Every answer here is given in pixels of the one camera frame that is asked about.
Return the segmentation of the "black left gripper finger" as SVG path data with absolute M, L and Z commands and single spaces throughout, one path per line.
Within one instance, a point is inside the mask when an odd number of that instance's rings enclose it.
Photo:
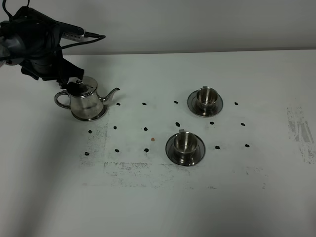
M 58 83 L 59 85 L 66 85 L 70 78 L 77 78 L 82 80 L 84 76 L 84 69 L 77 67 L 71 62 L 58 56 Z
M 82 80 L 70 81 L 67 84 L 61 85 L 62 90 L 66 90 L 68 93 L 83 93 L 85 87 Z

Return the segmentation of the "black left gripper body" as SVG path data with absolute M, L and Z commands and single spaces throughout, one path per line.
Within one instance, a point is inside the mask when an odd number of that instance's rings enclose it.
M 58 80 L 60 26 L 50 17 L 27 6 L 0 23 L 0 45 L 4 63 L 20 65 L 21 72 L 34 79 Z

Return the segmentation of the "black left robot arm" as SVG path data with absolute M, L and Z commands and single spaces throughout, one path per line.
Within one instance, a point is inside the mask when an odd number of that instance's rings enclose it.
M 73 29 L 73 25 L 23 6 L 0 24 L 0 61 L 21 66 L 22 74 L 35 80 L 55 80 L 64 87 L 70 78 L 84 75 L 83 69 L 64 59 L 60 48 L 62 34 Z

